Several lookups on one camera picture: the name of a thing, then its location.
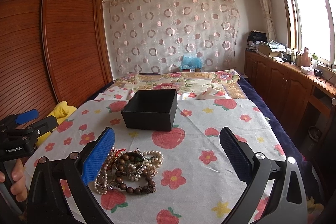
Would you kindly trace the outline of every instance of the wardrobe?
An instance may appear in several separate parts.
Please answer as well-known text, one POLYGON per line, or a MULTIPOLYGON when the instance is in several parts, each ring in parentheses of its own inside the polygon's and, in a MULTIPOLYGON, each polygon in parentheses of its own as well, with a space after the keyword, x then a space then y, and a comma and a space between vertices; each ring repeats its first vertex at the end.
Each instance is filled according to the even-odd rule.
POLYGON ((79 107, 112 81, 108 60, 102 0, 0 0, 0 119, 79 107))

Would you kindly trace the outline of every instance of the trash can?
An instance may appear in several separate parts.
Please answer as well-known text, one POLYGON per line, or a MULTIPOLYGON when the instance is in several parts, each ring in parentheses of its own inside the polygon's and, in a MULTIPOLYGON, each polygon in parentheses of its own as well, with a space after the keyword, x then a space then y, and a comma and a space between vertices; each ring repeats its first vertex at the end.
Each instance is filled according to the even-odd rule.
POLYGON ((313 156, 314 147, 318 143, 321 135, 322 132, 317 127, 309 127, 308 134, 300 149, 301 154, 303 154, 305 158, 309 159, 313 156))

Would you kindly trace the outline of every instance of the dark blue gripper pad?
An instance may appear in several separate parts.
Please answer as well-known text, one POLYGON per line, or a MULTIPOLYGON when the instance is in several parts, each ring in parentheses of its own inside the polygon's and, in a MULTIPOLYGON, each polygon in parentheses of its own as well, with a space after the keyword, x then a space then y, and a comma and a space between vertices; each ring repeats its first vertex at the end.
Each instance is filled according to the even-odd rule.
POLYGON ((16 117, 15 122, 17 124, 24 124, 26 122, 29 122, 31 120, 38 118, 38 116, 39 116, 39 112, 36 109, 32 109, 22 114, 19 114, 16 117))
POLYGON ((115 134, 108 128, 83 163, 82 180, 85 185, 94 181, 115 143, 115 134))
POLYGON ((251 162, 241 150, 236 137, 223 128, 220 131, 219 141, 239 180, 249 184, 252 180, 251 162))

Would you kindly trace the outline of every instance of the yellow fabric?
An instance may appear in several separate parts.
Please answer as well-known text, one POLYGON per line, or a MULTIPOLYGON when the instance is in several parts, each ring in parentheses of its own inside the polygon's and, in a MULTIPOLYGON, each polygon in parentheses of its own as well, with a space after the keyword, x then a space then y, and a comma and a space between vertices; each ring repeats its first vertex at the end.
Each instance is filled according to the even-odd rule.
MULTIPOLYGON (((64 122, 72 113, 75 112, 77 108, 74 106, 68 106, 68 103, 66 101, 62 101, 58 103, 54 110, 49 113, 48 116, 53 115, 57 119, 57 123, 61 124, 64 122)), ((43 134, 41 137, 37 138, 36 146, 39 147, 49 136, 51 135, 51 132, 47 132, 43 134)))

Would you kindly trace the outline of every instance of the finger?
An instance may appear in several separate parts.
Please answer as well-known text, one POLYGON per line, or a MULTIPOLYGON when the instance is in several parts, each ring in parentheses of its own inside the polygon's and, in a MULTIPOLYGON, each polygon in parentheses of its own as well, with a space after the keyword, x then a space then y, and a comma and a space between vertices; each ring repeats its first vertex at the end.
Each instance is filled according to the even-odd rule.
POLYGON ((14 181, 19 181, 23 177, 23 165, 20 159, 16 160, 12 171, 12 178, 14 181))
POLYGON ((26 180, 23 177, 12 185, 12 187, 10 188, 10 191, 12 192, 13 195, 21 194, 26 189, 25 185, 26 185, 26 180))
POLYGON ((5 182, 5 175, 4 173, 0 172, 0 183, 5 182))
POLYGON ((25 190, 21 194, 18 194, 15 198, 18 202, 25 201, 27 199, 27 189, 25 188, 25 190))

